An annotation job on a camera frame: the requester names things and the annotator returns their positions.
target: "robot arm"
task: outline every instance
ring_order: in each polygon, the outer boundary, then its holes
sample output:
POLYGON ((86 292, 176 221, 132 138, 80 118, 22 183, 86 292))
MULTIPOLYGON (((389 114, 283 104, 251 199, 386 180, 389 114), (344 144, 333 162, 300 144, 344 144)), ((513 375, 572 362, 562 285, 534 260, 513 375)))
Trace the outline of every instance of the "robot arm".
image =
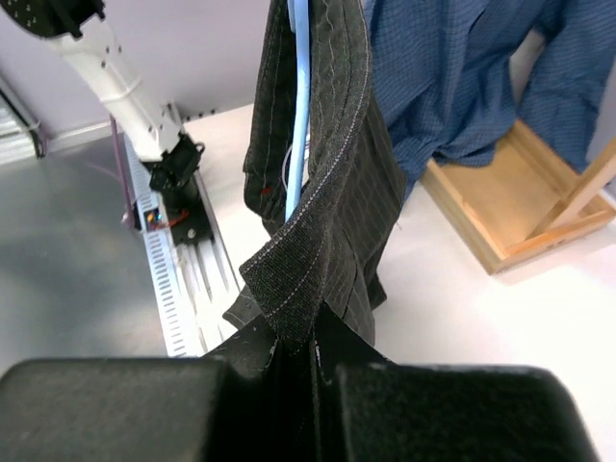
POLYGON ((150 187, 163 195, 169 209, 186 208, 198 199, 192 179, 202 146, 191 141, 124 60, 101 0, 0 0, 0 6, 90 86, 152 172, 150 187))

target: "blue hanger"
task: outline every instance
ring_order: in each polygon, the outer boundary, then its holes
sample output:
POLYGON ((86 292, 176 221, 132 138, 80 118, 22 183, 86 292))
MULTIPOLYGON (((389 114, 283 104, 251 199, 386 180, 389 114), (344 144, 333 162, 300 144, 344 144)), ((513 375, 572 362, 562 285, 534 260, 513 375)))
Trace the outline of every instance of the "blue hanger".
POLYGON ((310 17, 308 2, 309 0, 287 0, 291 30, 295 33, 297 96, 295 99, 295 124, 289 161, 285 220, 291 217, 299 203, 304 172, 304 150, 310 113, 310 17))

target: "blue cloth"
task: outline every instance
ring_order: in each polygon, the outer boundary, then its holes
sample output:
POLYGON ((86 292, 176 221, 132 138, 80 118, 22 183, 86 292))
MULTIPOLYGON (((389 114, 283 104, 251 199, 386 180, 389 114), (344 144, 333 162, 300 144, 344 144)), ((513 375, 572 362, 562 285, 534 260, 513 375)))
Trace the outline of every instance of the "blue cloth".
POLYGON ((550 42, 519 116, 565 159, 584 159, 616 54, 616 1, 368 0, 366 16, 374 92, 407 194, 432 156, 492 161, 518 115, 509 58, 533 27, 550 42))

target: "white table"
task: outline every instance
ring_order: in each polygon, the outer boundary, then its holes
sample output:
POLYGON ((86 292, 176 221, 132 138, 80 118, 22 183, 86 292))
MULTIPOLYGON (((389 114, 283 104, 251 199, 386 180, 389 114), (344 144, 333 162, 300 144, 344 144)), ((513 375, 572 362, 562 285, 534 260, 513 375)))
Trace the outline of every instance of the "white table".
MULTIPOLYGON (((244 206, 252 107, 187 125, 206 144, 201 173, 234 268, 268 239, 244 206)), ((616 461, 616 223, 509 272, 488 276, 417 186, 379 275, 376 346, 408 364, 517 364, 554 372, 598 452, 616 461)))

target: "wooden stand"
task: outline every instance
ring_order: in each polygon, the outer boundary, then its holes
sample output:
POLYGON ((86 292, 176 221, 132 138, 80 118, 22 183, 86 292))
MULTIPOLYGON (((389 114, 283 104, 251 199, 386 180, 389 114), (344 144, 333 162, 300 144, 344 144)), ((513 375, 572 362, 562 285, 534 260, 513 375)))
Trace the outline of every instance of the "wooden stand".
POLYGON ((489 273, 506 270, 606 226, 600 191, 616 176, 616 139, 581 175, 516 121, 488 167, 439 167, 422 182, 489 273))

